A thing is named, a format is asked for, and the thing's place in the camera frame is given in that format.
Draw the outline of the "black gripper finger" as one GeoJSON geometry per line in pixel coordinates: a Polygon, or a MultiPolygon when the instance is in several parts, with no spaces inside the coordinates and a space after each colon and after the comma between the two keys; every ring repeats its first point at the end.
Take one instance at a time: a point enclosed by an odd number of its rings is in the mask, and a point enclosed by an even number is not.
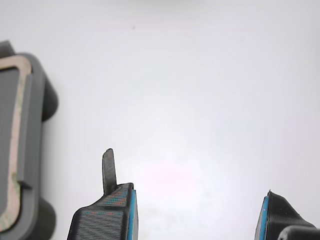
{"type": "Polygon", "coordinates": [[[289,226],[315,227],[304,220],[283,196],[269,191],[263,199],[254,238],[277,240],[280,233],[289,226]]]}
{"type": "Polygon", "coordinates": [[[102,156],[103,196],[78,209],[68,240],[137,240],[138,203],[133,183],[117,184],[114,151],[102,156]]]}

